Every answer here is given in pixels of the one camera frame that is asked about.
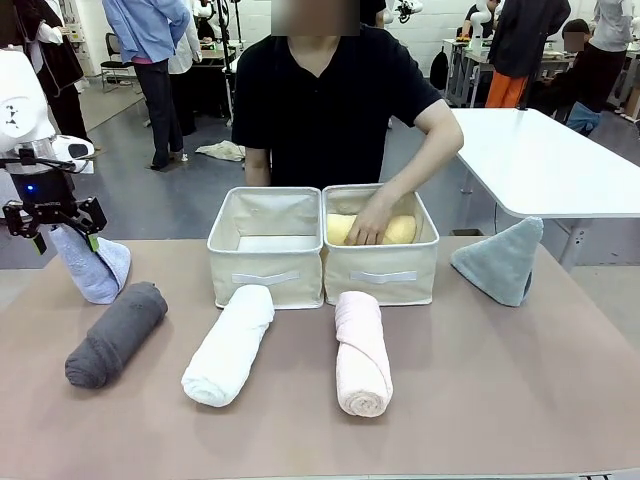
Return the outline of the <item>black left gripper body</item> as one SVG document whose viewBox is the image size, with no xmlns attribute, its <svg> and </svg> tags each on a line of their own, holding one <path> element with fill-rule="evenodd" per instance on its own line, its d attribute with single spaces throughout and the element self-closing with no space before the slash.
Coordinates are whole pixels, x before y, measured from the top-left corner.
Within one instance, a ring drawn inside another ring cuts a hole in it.
<svg viewBox="0 0 640 480">
<path fill-rule="evenodd" d="M 71 175 L 60 168 L 36 173 L 10 173 L 17 195 L 23 204 L 34 205 L 41 212 L 41 224 L 63 224 L 62 207 L 77 201 Z"/>
</svg>

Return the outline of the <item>person's left hand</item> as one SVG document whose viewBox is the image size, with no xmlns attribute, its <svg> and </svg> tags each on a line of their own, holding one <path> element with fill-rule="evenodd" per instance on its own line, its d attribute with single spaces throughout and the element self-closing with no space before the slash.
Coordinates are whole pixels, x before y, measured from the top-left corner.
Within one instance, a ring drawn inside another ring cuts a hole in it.
<svg viewBox="0 0 640 480">
<path fill-rule="evenodd" d="M 357 214 L 345 244 L 348 246 L 380 245 L 391 221 L 394 201 L 382 196 L 372 197 Z"/>
</svg>

